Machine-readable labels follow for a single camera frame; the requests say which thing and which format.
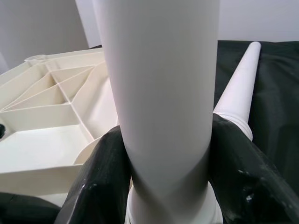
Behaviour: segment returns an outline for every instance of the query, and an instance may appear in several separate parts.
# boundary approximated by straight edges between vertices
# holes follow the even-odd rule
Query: white tube
[[[130,222],[216,222],[219,207],[207,187],[206,162],[219,1],[95,3],[121,132],[134,169]]]
[[[248,119],[260,50],[259,42],[249,45],[214,109],[214,113],[235,123],[250,140]]]

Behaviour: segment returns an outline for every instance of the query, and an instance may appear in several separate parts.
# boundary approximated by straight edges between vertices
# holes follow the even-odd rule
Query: white plastic base
[[[222,212],[216,200],[214,190],[209,182],[205,194],[206,196],[204,202],[193,220],[191,221],[187,220],[187,222],[180,220],[177,221],[176,223],[172,222],[171,224],[222,224],[223,223]],[[125,224],[140,224],[139,223],[140,220],[137,221],[136,219],[134,219],[133,211],[131,208],[133,201],[136,202],[138,200],[138,198],[135,198],[136,196],[138,197],[138,195],[135,192],[134,186],[132,186],[128,194]],[[163,223],[159,222],[158,220],[155,220],[154,222],[155,224],[166,224],[164,222]]]

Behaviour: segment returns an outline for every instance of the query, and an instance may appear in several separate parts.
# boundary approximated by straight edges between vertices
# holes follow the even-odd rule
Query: white plastic pipe
[[[214,109],[214,113],[235,123],[250,140],[248,119],[260,50],[259,42],[249,45]]]
[[[219,1],[95,3],[134,170],[130,223],[222,222],[206,177]]]

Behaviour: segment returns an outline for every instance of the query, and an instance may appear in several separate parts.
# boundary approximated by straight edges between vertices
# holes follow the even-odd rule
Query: white wall
[[[221,0],[219,39],[299,41],[299,0]]]
[[[29,56],[86,48],[74,0],[0,1],[0,53],[9,68]]]

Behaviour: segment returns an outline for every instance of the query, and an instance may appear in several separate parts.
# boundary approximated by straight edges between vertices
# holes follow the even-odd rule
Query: black fabric
[[[214,114],[210,182],[228,224],[299,223],[299,198],[233,123]]]
[[[123,224],[129,185],[129,160],[117,126],[82,167],[55,224]]]
[[[250,42],[219,41],[214,104]],[[253,142],[299,195],[299,42],[261,42],[249,118]]]
[[[59,210],[40,198],[0,193],[0,224],[52,224]]]

